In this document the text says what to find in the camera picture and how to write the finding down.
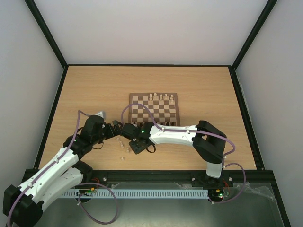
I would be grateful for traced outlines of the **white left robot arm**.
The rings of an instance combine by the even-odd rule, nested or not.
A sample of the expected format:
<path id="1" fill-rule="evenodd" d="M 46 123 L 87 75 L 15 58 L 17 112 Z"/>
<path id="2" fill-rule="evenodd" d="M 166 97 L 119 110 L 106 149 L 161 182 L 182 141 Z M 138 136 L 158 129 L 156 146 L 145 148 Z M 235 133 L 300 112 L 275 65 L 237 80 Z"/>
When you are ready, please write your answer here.
<path id="1" fill-rule="evenodd" d="M 65 191 L 81 183 L 92 185 L 92 167 L 81 161 L 97 144 L 119 135 L 120 122 L 106 123 L 101 114 L 90 115 L 77 126 L 57 154 L 18 187 L 4 192 L 3 214 L 7 226 L 33 227 L 48 206 Z"/>

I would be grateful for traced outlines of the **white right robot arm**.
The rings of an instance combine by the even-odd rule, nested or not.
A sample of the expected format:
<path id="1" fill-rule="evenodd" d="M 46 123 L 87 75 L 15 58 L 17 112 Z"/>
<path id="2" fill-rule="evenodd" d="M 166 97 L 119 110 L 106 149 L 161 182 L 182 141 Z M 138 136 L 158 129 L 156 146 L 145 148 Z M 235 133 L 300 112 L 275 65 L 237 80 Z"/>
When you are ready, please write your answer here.
<path id="1" fill-rule="evenodd" d="M 130 140 L 129 145 L 135 154 L 149 146 L 164 143 L 191 146 L 207 162 L 207 181 L 217 185 L 223 180 L 222 163 L 227 137 L 207 121 L 191 126 L 166 126 L 153 122 L 145 122 L 142 126 L 116 123 L 114 129 L 116 135 Z"/>

